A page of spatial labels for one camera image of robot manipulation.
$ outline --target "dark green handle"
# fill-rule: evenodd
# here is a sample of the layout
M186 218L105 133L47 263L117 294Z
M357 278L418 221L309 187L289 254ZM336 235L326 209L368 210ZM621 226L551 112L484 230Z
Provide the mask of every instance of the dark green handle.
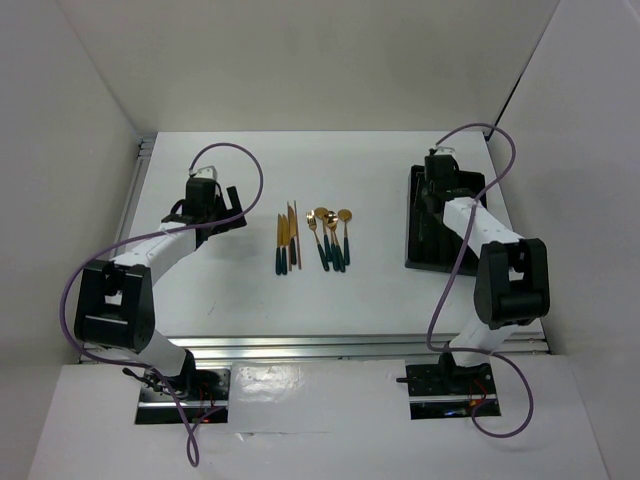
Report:
M280 269L282 270L282 274L286 275L289 270L289 264L287 263L287 249L285 247L282 247L282 253L280 256L280 260L282 261L282 267Z
M296 239L292 238L289 242L289 255L291 255L291 265L298 263L298 257L296 256Z
M333 271L340 271L340 261L338 260L338 250L335 243L331 244L331 258L333 258Z
M276 275L280 275L282 273L280 266L280 247L276 247Z
M342 257L342 249L340 248L340 245L336 245L336 256L338 257L338 267L340 267L340 271L344 273L346 268L344 266L344 258Z
M322 262L322 267L324 268L325 272L328 272L329 269L329 262L327 262L327 257L325 257L324 252L322 251L322 245L318 244L318 253L320 254L320 261Z
M344 264L351 263L351 255L349 255L349 237L344 237Z
M329 237L324 234L324 251L327 253L327 260L333 262L333 250L331 250L331 244L329 243Z

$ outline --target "cable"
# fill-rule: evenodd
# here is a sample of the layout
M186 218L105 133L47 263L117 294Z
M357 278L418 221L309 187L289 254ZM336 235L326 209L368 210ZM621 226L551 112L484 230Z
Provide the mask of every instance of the cable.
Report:
M500 182L509 173L509 171L513 167L513 164L516 161L516 144L513 141L513 138L511 138L511 135L505 132L502 128L496 125L492 125L490 123L476 122L476 123L468 123L466 125L462 125L461 127L458 127L454 130L451 130L449 133L447 133L444 137L442 137L440 140L436 142L436 145L440 145L442 142L450 138L452 135L455 135L456 133L462 130L466 130L468 128L473 128L473 127L490 128L492 130L495 130L499 134L501 134L507 140L507 142L509 143L509 146L511 147L511 158L509 159L509 163L507 164L505 169L492 182L490 182L486 187L484 187L480 191L480 193L478 193L474 198L474 203L471 207L471 214L469 216L469 224L467 226L467 231L465 232L464 238L462 240L462 246L460 247L460 251L458 252L458 256L456 257L456 261L453 265L453 270L451 270L451 274L449 275L447 284L444 287L442 296L440 297L440 300L438 300L438 304L436 305L436 308L433 311L433 316L431 317L431 322L429 323L429 328L427 329L427 347L430 350L433 350L434 352L440 352L440 353L470 352L470 353L480 353L482 355L488 355L494 358L498 358L503 362L506 362L516 371L516 373L520 377L520 380L522 380L524 388L527 391L527 397L529 399L529 411L527 413L527 417L518 428L507 433L495 433L495 432L490 432L489 430L486 430L484 427L482 427L478 423L478 419L476 418L476 413L479 408L481 408L483 405L488 404L489 402L479 403L471 411L471 421L476 426L476 428L480 430L482 433L492 438L511 438L511 437L515 437L519 433L522 433L522 431L529 426L529 423L531 423L531 419L533 418L533 407L534 407L533 392L531 391L531 386L529 385L529 382L524 376L524 373L522 372L522 370L520 370L520 367L518 367L512 360L508 359L507 357L505 357L500 353L490 352L488 350L482 350L479 348L450 347L448 344L445 345L444 347L438 347L434 345L432 342L433 331L435 330L436 323L438 322L440 313L444 308L444 304L447 300L447 297L451 292L451 288L453 288L453 284L456 280L456 275L460 270L460 264L462 263L462 258L464 257L464 253L467 249L467 246L469 245L469 238L471 237L471 230L473 229L473 222L476 217L476 209L478 207L478 201L482 198L482 196L485 193L489 191L489 189L497 185L498 182Z
M76 341L76 339L73 337L73 335L69 331L69 327L67 326L66 304L67 304L67 298L69 297L69 292L71 291L71 287L73 286L73 283L75 282L76 278L78 278L78 275L80 275L80 273L82 273L82 271L87 266L87 264L89 262L91 262L91 261L93 261L93 260L95 260L97 258L100 258L103 255L111 252L112 250L120 248L120 247L122 247L124 245L128 245L130 243L139 242L141 240L149 240L150 238L160 237L160 236L171 234L171 233L184 232L186 230L200 230L200 229L204 229L204 228L213 228L213 227L217 227L219 225L224 225L226 223L235 222L236 220L238 220L239 218L245 216L247 213L249 213L251 210L253 210L253 208L256 206L256 204L260 200L260 197L262 196L262 189L264 187L264 175L262 173L262 167L260 166L260 162L258 162L258 159L253 155L253 153L251 153L246 148L244 148L244 147L242 147L240 145L237 145L235 143L214 143L214 144L211 144L211 145L203 148L202 150L200 150L200 152L196 155L196 157L194 158L193 162L191 162L191 166L189 167L189 173L191 174L191 171L192 171L194 165L196 164L198 159L205 152L207 152L207 151L209 151L211 149L214 149L214 148L218 148L218 147L230 147L230 148L235 148L236 150L240 150L241 152L245 153L249 158L251 158L251 160L255 164L256 169L258 170L258 175L260 177L260 185L258 187L258 193L256 194L255 198L253 199L253 202L251 202L251 204L245 210L243 210L242 212L240 212L237 215L234 215L232 217L226 218L224 220L218 220L218 221L209 222L209 223L202 223L202 224L199 224L199 225L185 225L184 227L171 228L171 229L167 229L167 230L160 230L160 231L157 231L157 232L147 233L147 234L144 234L144 235L138 235L137 237L131 237L131 238L127 238L125 240L121 240L119 242L114 243L113 245L110 245L108 247L103 248L102 250L99 250L98 252L94 253L93 255L90 255L89 258L87 258L84 262L82 262L73 271L73 273L69 277L69 280L67 280L67 283L65 284L64 288L62 289L62 295L60 297L60 305L59 305L59 309L58 309L58 317L59 317L59 320L60 320L60 329L62 330L62 334L66 338L67 342L69 342L69 344L80 355L84 355L84 356L90 358L91 360L94 360L94 361L97 361L97 362L102 362L102 363L107 363L109 365L120 365L120 366L123 366L123 367L137 367L137 368L149 369L160 379L160 381L162 383L164 383L166 385L167 392L169 393L169 395L173 399L174 403L176 404L176 408L178 410L178 414L180 415L180 419L182 420L182 423L184 424L184 427L187 430L187 437L188 437L188 439L187 439L187 457L189 458L189 462L191 463L191 465L193 467L197 467L198 464L200 463L200 452L199 452L199 449L198 449L198 442L196 441L196 437L195 437L196 428L198 427L198 425L200 425L202 420L207 418L213 412L217 411L217 409L213 409L212 411L210 411L210 412L206 413L205 415L203 415L202 417L200 417L194 423L193 427L191 427L191 425L189 424L189 420L187 419L187 416L186 416L186 414L184 412L184 409L182 408L182 405L180 404L180 399L178 398L175 390L169 384L169 381L164 377L164 375L162 375L153 366L146 365L146 364L141 363L141 362L112 360L112 359L109 359L109 358L103 358L103 357L100 357L100 356L98 356L98 355L96 355L94 353L91 353L91 352L87 351L82 345L80 345Z

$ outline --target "gold fork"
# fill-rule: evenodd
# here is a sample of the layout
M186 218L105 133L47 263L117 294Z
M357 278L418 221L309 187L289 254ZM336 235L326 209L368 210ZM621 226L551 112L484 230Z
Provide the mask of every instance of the gold fork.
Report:
M318 245L318 253L320 254L322 267L324 268L325 272L328 272L329 263L327 262L327 257L322 251L322 245L320 245L320 240L318 239L318 234L316 233L316 228L318 228L318 225L316 224L316 215L313 210L307 212L307 224L309 225L309 229L313 232L313 236L316 237L316 244Z

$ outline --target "gray wall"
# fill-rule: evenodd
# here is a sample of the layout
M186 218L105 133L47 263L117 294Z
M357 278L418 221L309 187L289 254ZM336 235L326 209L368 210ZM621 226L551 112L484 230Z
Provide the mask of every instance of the gray wall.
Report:
M58 0L147 131L493 121L558 0Z
M25 478L60 365L57 302L115 236L132 130L55 2L0 6L0 477Z
M562 0L500 125L514 226L549 248L552 345L570 355L612 479L640 456L640 1ZM491 141L496 168L507 148Z

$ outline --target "wall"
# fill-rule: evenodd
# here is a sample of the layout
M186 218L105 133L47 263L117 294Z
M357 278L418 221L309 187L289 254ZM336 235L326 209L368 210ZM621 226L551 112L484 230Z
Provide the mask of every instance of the wall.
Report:
M500 125L511 220L549 248L547 333L570 354L612 479L640 457L640 1L563 0ZM504 143L491 141L496 168Z
M0 7L0 477L25 478L60 365L65 277L115 236L136 156L131 127L62 11Z
M145 131L497 118L558 0L58 0Z

